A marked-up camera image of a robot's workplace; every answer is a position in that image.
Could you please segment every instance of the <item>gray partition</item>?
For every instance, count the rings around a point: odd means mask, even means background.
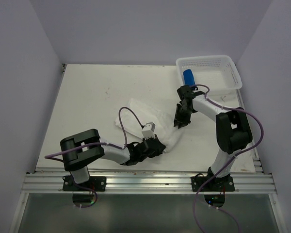
[[[193,218],[193,199],[194,195],[107,194],[94,206],[79,209],[71,194],[30,194],[19,232],[201,232]],[[236,217],[243,233],[279,232],[268,195],[229,195],[224,209]],[[237,232],[233,219],[209,208],[203,196],[196,210],[207,232]]]

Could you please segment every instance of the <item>white cloth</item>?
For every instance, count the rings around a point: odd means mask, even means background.
[[[168,153],[175,144],[180,140],[184,129],[174,127],[174,119],[168,113],[152,108],[147,104],[136,99],[130,99],[126,105],[139,118],[142,124],[153,122],[155,124],[154,134],[157,135],[159,141],[166,146],[164,152]],[[121,119],[126,132],[143,138],[140,125],[134,115],[123,109],[121,111]],[[119,118],[115,120],[116,126],[121,128]]]

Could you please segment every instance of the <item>blue object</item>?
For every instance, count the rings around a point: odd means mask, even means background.
[[[187,69],[183,72],[183,78],[185,85],[195,85],[194,75],[190,69]]]

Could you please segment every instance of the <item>black mounting plate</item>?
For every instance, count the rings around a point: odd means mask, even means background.
[[[84,192],[84,189],[80,189],[73,185],[72,177],[64,176],[64,185],[63,191],[67,192]],[[82,187],[92,188],[94,186],[94,190],[96,192],[104,192],[106,189],[107,178],[105,176],[91,176],[87,182],[80,184]]]
[[[197,192],[199,187],[208,179],[209,177],[207,176],[192,176],[191,177],[192,191]],[[210,183],[211,184],[207,184],[206,186],[204,186],[201,192],[221,192],[224,188],[226,192],[235,191],[234,181],[233,181],[233,178],[230,176],[227,181],[216,182],[216,183],[210,182]]]

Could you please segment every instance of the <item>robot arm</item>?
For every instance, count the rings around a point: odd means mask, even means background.
[[[83,143],[97,143],[97,145],[65,154],[63,156],[65,170],[72,174],[75,183],[80,184],[90,179],[87,165],[99,158],[112,160],[120,165],[131,166],[142,162],[147,157],[159,156],[166,146],[154,134],[154,129],[154,123],[147,123],[142,129],[143,141],[127,144],[124,149],[119,146],[108,146],[108,144],[114,144],[101,139],[98,130],[95,129],[64,138],[60,142],[62,151],[76,148]]]
[[[179,128],[187,126],[191,122],[191,114],[196,112],[203,113],[216,123],[217,143],[220,149],[208,170],[209,176],[212,176],[252,141],[247,117],[245,113],[224,110],[211,104],[206,100],[204,92],[194,92],[188,85],[180,87],[177,92],[181,101],[177,104],[174,126]],[[233,163],[227,166],[217,178],[228,177],[232,165]]]

